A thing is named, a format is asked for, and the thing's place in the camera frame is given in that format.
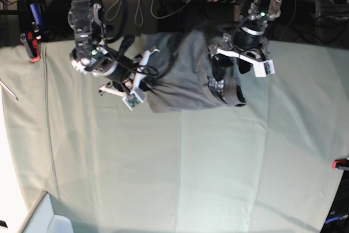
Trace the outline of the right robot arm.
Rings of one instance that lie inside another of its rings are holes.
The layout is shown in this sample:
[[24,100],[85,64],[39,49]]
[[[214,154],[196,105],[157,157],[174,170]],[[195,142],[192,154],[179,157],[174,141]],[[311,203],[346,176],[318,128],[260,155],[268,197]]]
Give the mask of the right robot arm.
[[99,92],[126,96],[131,78],[138,73],[135,63],[125,56],[134,43],[133,35],[124,36],[128,22],[128,2],[121,0],[123,22],[112,38],[107,38],[102,0],[71,0],[68,24],[74,32],[75,47],[70,53],[73,68],[83,74],[105,77],[109,82]]

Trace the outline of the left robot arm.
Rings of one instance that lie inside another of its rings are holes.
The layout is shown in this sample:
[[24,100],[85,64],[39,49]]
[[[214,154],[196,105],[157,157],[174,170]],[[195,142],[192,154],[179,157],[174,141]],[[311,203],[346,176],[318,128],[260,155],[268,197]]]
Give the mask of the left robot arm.
[[222,41],[209,46],[214,78],[222,81],[226,69],[236,62],[241,73],[252,69],[256,77],[275,74],[265,31],[269,22],[280,17],[282,0],[235,0],[235,3],[240,6],[237,25],[223,33]]

